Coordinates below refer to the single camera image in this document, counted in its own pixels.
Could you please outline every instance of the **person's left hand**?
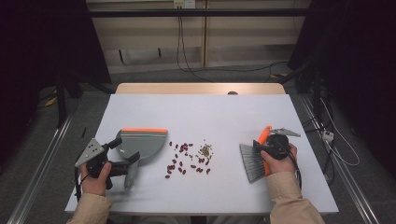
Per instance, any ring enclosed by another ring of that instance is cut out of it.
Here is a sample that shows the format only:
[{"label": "person's left hand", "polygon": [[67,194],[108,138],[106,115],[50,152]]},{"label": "person's left hand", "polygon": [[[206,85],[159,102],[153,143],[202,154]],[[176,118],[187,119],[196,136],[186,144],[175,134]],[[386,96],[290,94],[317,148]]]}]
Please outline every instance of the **person's left hand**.
[{"label": "person's left hand", "polygon": [[90,176],[86,163],[81,164],[80,169],[81,169],[81,178],[87,176],[81,183],[82,191],[84,193],[106,196],[106,179],[111,171],[111,163],[110,162],[105,163],[104,167],[102,168],[102,171],[100,172],[97,178],[93,178]]}]

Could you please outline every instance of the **orange dustpan lip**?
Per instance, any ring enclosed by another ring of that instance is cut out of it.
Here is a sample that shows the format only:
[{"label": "orange dustpan lip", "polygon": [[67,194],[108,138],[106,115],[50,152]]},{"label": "orange dustpan lip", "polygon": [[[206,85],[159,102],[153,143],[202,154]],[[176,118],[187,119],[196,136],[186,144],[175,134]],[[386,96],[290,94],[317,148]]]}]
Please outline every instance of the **orange dustpan lip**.
[{"label": "orange dustpan lip", "polygon": [[167,133],[166,129],[154,129],[154,128],[123,128],[123,132],[152,132],[152,133]]}]

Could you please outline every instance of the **black horizontal bar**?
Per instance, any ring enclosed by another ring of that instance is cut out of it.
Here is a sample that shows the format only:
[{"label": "black horizontal bar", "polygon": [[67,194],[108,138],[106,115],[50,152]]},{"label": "black horizontal bar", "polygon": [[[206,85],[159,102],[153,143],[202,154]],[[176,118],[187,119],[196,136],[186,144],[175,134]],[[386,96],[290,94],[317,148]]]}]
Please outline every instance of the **black horizontal bar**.
[{"label": "black horizontal bar", "polygon": [[111,9],[81,11],[41,11],[39,15],[113,17],[303,17],[329,15],[328,8],[259,8],[259,9]]}]

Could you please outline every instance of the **white tabletop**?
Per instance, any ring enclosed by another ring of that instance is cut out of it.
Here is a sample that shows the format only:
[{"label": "white tabletop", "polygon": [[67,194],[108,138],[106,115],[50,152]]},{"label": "white tabletop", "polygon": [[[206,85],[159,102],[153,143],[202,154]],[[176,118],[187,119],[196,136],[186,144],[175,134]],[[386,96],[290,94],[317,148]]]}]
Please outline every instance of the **white tabletop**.
[{"label": "white tabletop", "polygon": [[[95,138],[104,144],[125,127],[165,128],[168,137],[159,153],[139,163],[135,185],[123,189],[124,176],[112,177],[114,187],[107,196],[115,200],[111,212],[126,215],[262,215],[272,204],[265,178],[248,182],[239,144],[251,145],[267,125],[287,128],[301,137],[290,136],[298,148],[303,177],[303,195],[320,213],[335,213],[338,208],[324,179],[312,147],[304,133],[294,106],[286,94],[279,95],[161,95],[115,94]],[[167,175],[167,165],[175,158],[176,144],[192,143],[191,155],[200,146],[212,146],[213,156],[207,169],[197,173],[191,164],[197,161],[182,155],[186,174]],[[112,161],[122,161],[110,151]],[[76,209],[74,192],[67,212]]]}]

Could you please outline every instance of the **brush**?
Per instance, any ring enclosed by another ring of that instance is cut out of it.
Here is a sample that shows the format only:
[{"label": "brush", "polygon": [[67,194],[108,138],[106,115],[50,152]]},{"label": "brush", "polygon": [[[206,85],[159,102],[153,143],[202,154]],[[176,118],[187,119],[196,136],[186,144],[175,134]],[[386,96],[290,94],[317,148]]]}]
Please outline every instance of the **brush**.
[{"label": "brush", "polygon": [[[271,125],[268,125],[260,135],[258,143],[263,145],[267,140],[268,135],[270,135]],[[253,183],[256,180],[262,178],[263,176],[268,176],[271,174],[270,165],[267,161],[262,159],[262,155],[259,150],[252,146],[247,146],[240,144],[239,148],[241,150],[242,160],[247,172],[247,179],[249,183]]]}]

